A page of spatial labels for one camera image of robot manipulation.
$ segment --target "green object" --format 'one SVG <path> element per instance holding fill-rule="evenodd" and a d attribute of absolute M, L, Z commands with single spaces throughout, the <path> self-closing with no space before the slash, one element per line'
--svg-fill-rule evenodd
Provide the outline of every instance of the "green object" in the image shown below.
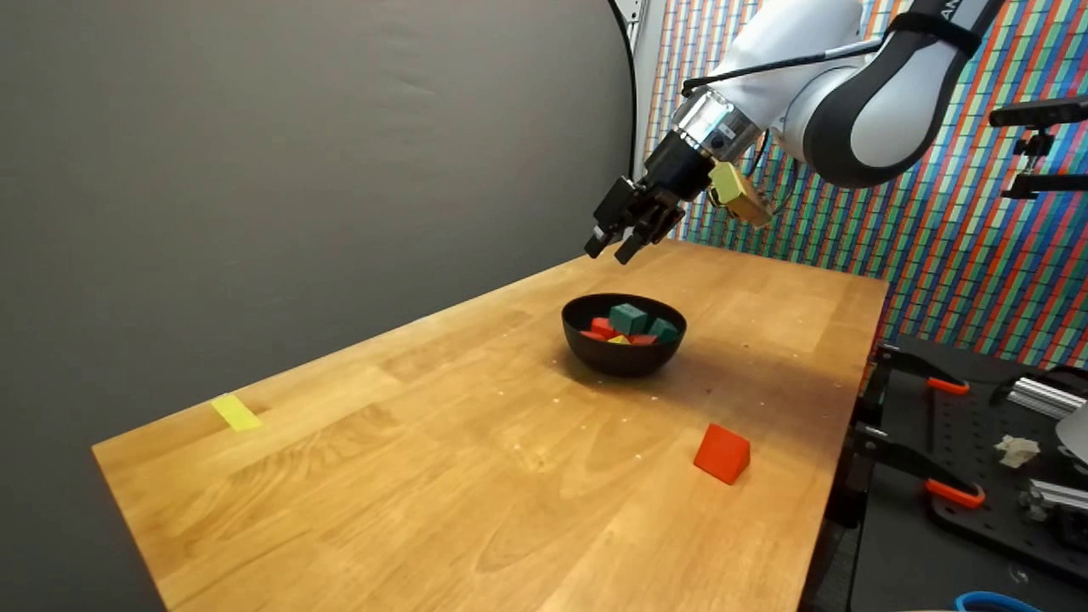
<path fill-rule="evenodd" d="M 650 317 L 638 308 L 638 307 L 633 307 L 633 304 L 617 304 L 613 308 L 608 308 L 608 324 L 620 330 L 620 333 L 644 333 L 647 330 L 647 324 L 650 324 Z"/>
<path fill-rule="evenodd" d="M 679 344 L 679 330 L 661 317 L 653 321 L 650 338 L 661 344 Z"/>

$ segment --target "wooden table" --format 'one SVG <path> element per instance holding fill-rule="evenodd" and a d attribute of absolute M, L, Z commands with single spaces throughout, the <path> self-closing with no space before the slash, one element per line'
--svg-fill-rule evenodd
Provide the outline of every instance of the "wooden table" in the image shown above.
<path fill-rule="evenodd" d="M 686 313 L 613 380 L 559 308 L 625 290 Z M 576 257 L 94 446 L 170 607 L 795 607 L 885 283 L 655 244 Z M 726 485 L 705 429 L 752 438 Z"/>

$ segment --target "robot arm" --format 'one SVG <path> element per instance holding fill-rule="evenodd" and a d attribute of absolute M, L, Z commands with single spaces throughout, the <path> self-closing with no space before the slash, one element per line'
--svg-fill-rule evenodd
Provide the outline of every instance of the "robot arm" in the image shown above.
<path fill-rule="evenodd" d="M 794 63 L 711 80 L 679 105 L 638 181 L 620 176 L 595 210 L 585 244 L 629 262 L 661 241 L 706 185 L 715 163 L 743 154 L 777 122 L 788 156 L 839 188 L 885 185 L 936 138 L 953 85 L 1004 0 L 915 0 L 872 60 Z M 715 76 L 782 58 L 839 58 L 857 45 L 860 0 L 764 0 Z"/>

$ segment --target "yellow sticky note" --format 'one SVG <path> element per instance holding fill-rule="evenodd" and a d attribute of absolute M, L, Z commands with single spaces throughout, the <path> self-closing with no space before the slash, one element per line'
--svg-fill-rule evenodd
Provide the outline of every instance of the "yellow sticky note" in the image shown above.
<path fill-rule="evenodd" d="M 258 429 L 258 425 L 261 425 L 261 417 L 253 416 L 237 394 L 222 394 L 222 398 L 212 400 L 212 408 L 214 408 L 235 432 L 250 432 L 250 429 Z"/>

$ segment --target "wall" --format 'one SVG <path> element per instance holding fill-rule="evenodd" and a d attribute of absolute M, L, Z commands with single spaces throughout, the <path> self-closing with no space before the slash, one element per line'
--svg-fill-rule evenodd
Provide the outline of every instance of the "wall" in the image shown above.
<path fill-rule="evenodd" d="M 92 442 L 583 256 L 629 138 L 608 4 L 0 4 L 0 607 L 153 603 Z"/>
<path fill-rule="evenodd" d="M 754 7 L 760 0 L 666 0 L 650 143 L 663 135 L 679 80 L 711 71 Z M 907 0 L 864 7 L 864 36 L 882 36 Z M 915 169 L 885 188 L 839 190 L 770 145 L 754 169 L 779 207 L 770 231 L 698 205 L 677 234 L 882 276 L 891 283 L 885 338 L 907 333 L 1026 365 L 1088 365 L 1084 193 L 999 198 L 1020 169 L 1018 134 L 985 122 L 1007 102 L 1084 95 L 1084 76 L 1088 10 L 1078 0 L 1007 0 Z M 1088 174 L 1084 134 L 1059 129 L 1044 168 Z"/>

